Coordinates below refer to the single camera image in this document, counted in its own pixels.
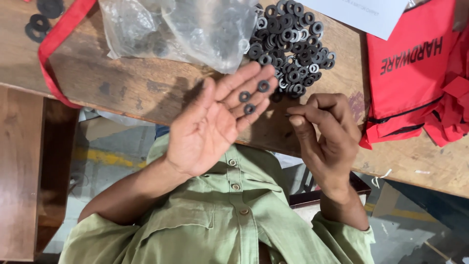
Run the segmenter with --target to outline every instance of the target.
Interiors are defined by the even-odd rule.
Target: shirt sleeve
[[[59,264],[121,263],[139,228],[137,225],[118,225],[93,214],[72,228]]]
[[[375,238],[371,226],[366,231],[360,231],[349,225],[326,220],[321,212],[318,212],[311,222],[313,231],[340,263],[374,263],[370,244],[375,243]]]

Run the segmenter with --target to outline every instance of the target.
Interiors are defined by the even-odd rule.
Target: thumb
[[[300,141],[302,153],[308,155],[308,158],[322,157],[322,152],[319,147],[316,130],[314,129],[313,124],[306,120],[304,116],[299,115],[293,115],[289,120],[295,129],[298,140]]]
[[[179,118],[188,123],[198,123],[207,116],[208,109],[214,101],[215,81],[211,77],[207,77],[200,94],[187,106]]]

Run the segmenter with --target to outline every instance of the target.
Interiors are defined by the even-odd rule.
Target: green shirt
[[[147,163],[167,150],[153,144]],[[72,229],[60,264],[258,263],[261,241],[272,263],[373,263],[373,231],[325,220],[311,229],[288,206],[277,159],[267,151],[232,145],[204,175],[172,191],[140,223],[121,226],[89,216]]]

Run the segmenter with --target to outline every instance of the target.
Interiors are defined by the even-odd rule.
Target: zipper
[[[392,133],[387,134],[386,136],[383,136],[382,138],[388,137],[388,136],[397,135],[397,134],[402,134],[402,133],[408,133],[408,132],[411,132],[411,131],[420,129],[420,128],[422,128],[424,125],[425,125],[425,123],[423,123],[423,124],[417,124],[417,125],[412,125],[412,126],[405,126],[405,127],[400,128],[400,129],[398,129],[398,130],[396,130],[396,131],[394,131],[394,132],[392,132]]]
[[[400,114],[393,115],[393,116],[388,116],[388,117],[381,118],[381,119],[376,119],[376,118],[374,118],[374,117],[369,117],[369,118],[368,118],[368,121],[370,121],[370,122],[372,122],[372,123],[375,123],[375,124],[386,123],[387,121],[389,121],[389,120],[390,120],[391,118],[393,118],[393,117],[403,116],[403,115],[406,115],[406,114],[408,114],[408,113],[412,113],[412,112],[414,112],[414,111],[417,111],[417,110],[419,110],[419,109],[422,109],[422,108],[424,108],[424,107],[427,107],[427,106],[429,106],[429,105],[432,105],[432,104],[434,104],[434,103],[440,101],[441,98],[443,98],[443,95],[440,96],[440,97],[438,97],[437,99],[435,99],[435,100],[433,100],[433,101],[427,103],[427,104],[424,104],[424,105],[422,105],[422,106],[419,106],[419,107],[414,108],[414,109],[411,109],[411,110],[407,110],[407,111],[402,112],[402,113],[400,113]]]

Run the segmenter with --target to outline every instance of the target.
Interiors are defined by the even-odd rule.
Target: hand
[[[253,124],[270,104],[269,96],[278,85],[272,65],[262,69],[257,62],[240,68],[215,83],[206,78],[200,95],[171,124],[166,161],[188,177],[208,171],[228,150],[239,133]],[[260,81],[267,80],[270,89],[257,91]],[[239,94],[248,91],[251,99],[239,101]],[[247,104],[256,106],[251,115],[244,114]]]
[[[287,109],[301,145],[301,156],[324,194],[347,202],[349,173],[362,136],[341,93],[317,93],[306,105]],[[313,124],[321,132],[317,140]]]

